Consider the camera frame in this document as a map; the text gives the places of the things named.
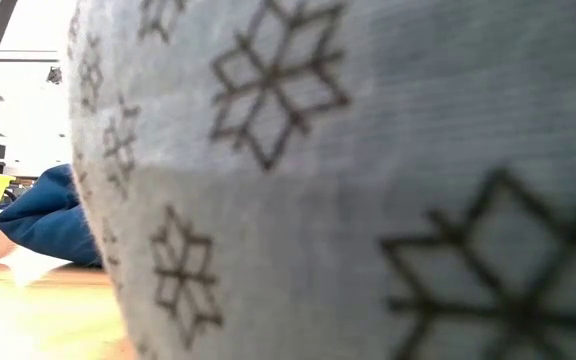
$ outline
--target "sleeve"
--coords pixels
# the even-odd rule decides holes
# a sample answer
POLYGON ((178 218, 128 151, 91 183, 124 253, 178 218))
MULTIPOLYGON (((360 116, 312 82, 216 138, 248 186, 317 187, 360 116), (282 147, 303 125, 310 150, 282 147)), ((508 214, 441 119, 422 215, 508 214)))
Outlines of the sleeve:
POLYGON ((0 229, 13 242, 40 254, 101 264, 69 165, 47 170, 31 190, 2 211, 0 229))

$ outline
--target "blue fabric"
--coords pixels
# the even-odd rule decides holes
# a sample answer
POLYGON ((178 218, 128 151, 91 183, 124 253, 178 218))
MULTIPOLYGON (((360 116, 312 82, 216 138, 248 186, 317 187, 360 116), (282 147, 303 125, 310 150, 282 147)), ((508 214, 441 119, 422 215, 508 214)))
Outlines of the blue fabric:
POLYGON ((1 231, 30 250, 82 265, 101 260, 72 182, 69 165, 44 172, 0 214, 1 231))

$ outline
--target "gray knit fabric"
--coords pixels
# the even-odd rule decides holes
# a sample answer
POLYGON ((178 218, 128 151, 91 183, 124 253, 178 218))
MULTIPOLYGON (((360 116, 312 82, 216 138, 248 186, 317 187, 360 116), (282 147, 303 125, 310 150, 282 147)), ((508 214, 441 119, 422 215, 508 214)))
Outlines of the gray knit fabric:
POLYGON ((82 0, 143 359, 576 359, 576 0, 82 0))

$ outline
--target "wooden table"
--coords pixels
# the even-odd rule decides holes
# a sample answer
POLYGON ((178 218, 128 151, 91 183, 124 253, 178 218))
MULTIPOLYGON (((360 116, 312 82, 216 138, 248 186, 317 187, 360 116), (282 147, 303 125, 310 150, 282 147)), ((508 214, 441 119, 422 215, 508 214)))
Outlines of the wooden table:
POLYGON ((0 260, 0 359, 133 359, 101 270, 18 248, 0 260))

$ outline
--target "blue jacket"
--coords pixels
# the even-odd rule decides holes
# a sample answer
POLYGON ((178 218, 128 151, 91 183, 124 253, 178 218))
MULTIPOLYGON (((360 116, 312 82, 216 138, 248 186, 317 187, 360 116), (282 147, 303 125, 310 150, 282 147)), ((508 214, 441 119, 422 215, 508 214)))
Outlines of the blue jacket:
POLYGON ((35 186, 0 214, 0 229, 30 250, 82 265, 100 265, 69 165, 44 172, 35 186))

